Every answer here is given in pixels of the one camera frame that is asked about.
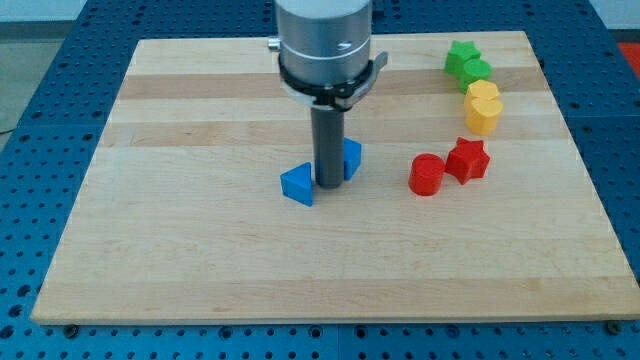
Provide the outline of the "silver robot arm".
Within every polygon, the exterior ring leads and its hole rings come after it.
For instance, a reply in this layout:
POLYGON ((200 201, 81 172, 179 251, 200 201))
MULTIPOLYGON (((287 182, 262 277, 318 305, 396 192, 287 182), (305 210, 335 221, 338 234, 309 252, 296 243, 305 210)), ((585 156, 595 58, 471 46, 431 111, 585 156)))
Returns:
POLYGON ((370 0, 276 0, 283 84, 305 95, 346 96, 369 72, 370 0))

